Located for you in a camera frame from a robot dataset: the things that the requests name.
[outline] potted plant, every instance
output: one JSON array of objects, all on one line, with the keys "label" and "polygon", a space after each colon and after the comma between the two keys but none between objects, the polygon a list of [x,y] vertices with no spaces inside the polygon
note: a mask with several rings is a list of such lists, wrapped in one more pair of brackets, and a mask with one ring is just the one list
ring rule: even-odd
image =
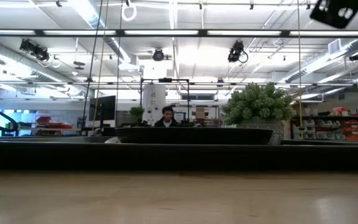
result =
[{"label": "potted plant", "polygon": [[279,144],[283,139],[283,123],[293,116],[292,97],[284,90],[276,89],[270,82],[266,86],[250,83],[242,92],[232,93],[228,103],[222,106],[225,124],[238,128],[272,129],[269,144]]},{"label": "potted plant", "polygon": [[140,125],[142,123],[144,108],[141,106],[133,106],[129,110],[129,113],[132,116],[132,119],[135,121],[136,125]]}]

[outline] dark hair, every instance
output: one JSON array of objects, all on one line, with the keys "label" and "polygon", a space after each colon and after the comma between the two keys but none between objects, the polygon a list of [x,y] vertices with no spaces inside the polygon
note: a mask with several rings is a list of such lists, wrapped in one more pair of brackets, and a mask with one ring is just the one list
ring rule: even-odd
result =
[{"label": "dark hair", "polygon": [[164,114],[166,111],[171,111],[173,113],[173,109],[171,106],[166,106],[164,108],[162,108],[162,113]]}]

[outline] small plant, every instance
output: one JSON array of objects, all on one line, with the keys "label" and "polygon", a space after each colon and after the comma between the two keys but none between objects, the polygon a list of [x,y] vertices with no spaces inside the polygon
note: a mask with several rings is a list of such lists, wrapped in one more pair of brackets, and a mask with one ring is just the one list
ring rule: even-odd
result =
[{"label": "small plant", "polygon": [[133,106],[129,110],[129,113],[131,114],[132,118],[136,121],[137,124],[140,124],[142,122],[142,117],[144,113],[143,107]]},{"label": "small plant", "polygon": [[226,113],[227,125],[240,124],[256,116],[288,120],[293,116],[291,102],[292,97],[283,90],[276,90],[272,82],[266,86],[250,83],[244,91],[233,92],[228,103],[222,106],[222,111]]}]

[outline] man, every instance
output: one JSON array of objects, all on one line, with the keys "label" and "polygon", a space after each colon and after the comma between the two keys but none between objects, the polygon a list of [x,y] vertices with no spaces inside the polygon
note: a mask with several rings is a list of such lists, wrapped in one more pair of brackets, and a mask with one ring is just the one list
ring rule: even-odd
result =
[{"label": "man", "polygon": [[154,124],[154,127],[175,127],[178,125],[175,118],[173,118],[173,109],[170,106],[162,108],[163,117]]}]

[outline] shelving unit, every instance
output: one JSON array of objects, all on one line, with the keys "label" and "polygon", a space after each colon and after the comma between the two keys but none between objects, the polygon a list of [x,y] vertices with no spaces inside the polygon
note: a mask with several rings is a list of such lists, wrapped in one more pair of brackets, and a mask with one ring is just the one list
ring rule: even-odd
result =
[{"label": "shelving unit", "polygon": [[291,139],[358,141],[358,117],[304,116],[300,130],[300,117],[291,120]]}]

